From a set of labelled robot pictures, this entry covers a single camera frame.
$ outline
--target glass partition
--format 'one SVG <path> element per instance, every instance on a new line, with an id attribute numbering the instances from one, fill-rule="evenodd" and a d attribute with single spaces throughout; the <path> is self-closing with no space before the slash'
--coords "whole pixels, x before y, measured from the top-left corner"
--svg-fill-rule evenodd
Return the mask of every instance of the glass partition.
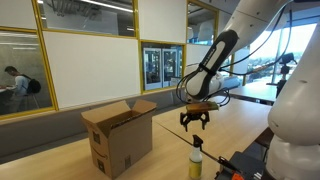
<path id="1" fill-rule="evenodd" d="M 177 85 L 182 75 L 182 46 L 142 42 L 144 90 Z"/>
<path id="2" fill-rule="evenodd" d="M 287 66 L 290 68 L 289 74 L 287 74 L 287 79 L 295 70 L 297 63 L 299 63 L 300 58 L 311 39 L 315 27 L 316 24 L 292 27 L 291 39 L 286 53 L 293 53 L 295 61 L 290 61 L 287 64 Z M 258 39 L 251 43 L 250 51 L 252 52 L 256 50 L 269 36 L 269 34 L 270 32 L 268 31 L 262 33 Z M 288 37 L 289 28 L 284 28 L 273 32 L 267 43 L 249 58 L 248 71 L 270 62 L 274 62 L 278 56 L 283 53 L 285 46 L 287 45 Z M 277 63 L 275 66 L 269 67 L 257 73 L 250 74 L 246 78 L 246 83 L 264 82 L 276 84 L 282 78 L 282 74 L 280 73 L 282 66 L 282 64 Z"/>
<path id="3" fill-rule="evenodd" d="M 188 4 L 187 42 L 212 45 L 215 38 L 216 12 L 196 2 Z"/>
<path id="4" fill-rule="evenodd" d="M 52 107 L 36 33 L 0 30 L 0 59 L 0 116 Z M 40 92 L 27 93 L 24 75 L 40 82 Z"/>
<path id="5" fill-rule="evenodd" d="M 132 0 L 38 0 L 48 29 L 135 36 Z"/>

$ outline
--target glass door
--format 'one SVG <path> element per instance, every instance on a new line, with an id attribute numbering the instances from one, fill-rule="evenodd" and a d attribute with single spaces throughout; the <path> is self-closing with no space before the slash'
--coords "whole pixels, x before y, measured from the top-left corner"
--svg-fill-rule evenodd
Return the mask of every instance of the glass door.
<path id="1" fill-rule="evenodd" d="M 163 87 L 170 86 L 171 78 L 178 75 L 177 65 L 177 50 L 176 49 L 163 49 Z"/>
<path id="2" fill-rule="evenodd" d="M 178 51 L 177 77 L 182 77 L 182 50 Z"/>
<path id="3" fill-rule="evenodd" d="M 162 61 L 160 48 L 143 48 L 144 89 L 162 87 Z"/>

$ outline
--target cardboard box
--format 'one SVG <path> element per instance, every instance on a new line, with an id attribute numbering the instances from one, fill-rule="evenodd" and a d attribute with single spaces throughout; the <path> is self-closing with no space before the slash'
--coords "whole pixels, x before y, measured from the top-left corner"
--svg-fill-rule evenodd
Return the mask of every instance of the cardboard box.
<path id="1" fill-rule="evenodd" d="M 94 165 L 114 179 L 151 151 L 155 108 L 137 100 L 132 109 L 120 101 L 82 112 Z"/>

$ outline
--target white bottle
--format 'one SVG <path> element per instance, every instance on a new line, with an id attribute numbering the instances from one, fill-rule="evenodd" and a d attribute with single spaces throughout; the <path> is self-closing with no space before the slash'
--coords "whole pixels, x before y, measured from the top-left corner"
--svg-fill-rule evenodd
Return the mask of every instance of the white bottle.
<path id="1" fill-rule="evenodd" d="M 193 135 L 193 150 L 189 156 L 189 176 L 191 179 L 200 179 L 202 171 L 201 144 L 202 139 Z"/>

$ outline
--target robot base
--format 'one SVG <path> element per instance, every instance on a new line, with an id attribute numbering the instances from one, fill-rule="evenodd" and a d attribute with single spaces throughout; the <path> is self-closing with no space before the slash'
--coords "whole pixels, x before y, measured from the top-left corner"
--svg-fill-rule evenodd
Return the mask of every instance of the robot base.
<path id="1" fill-rule="evenodd" d="M 320 146 L 297 146 L 274 135 L 266 168 L 277 180 L 319 179 Z"/>

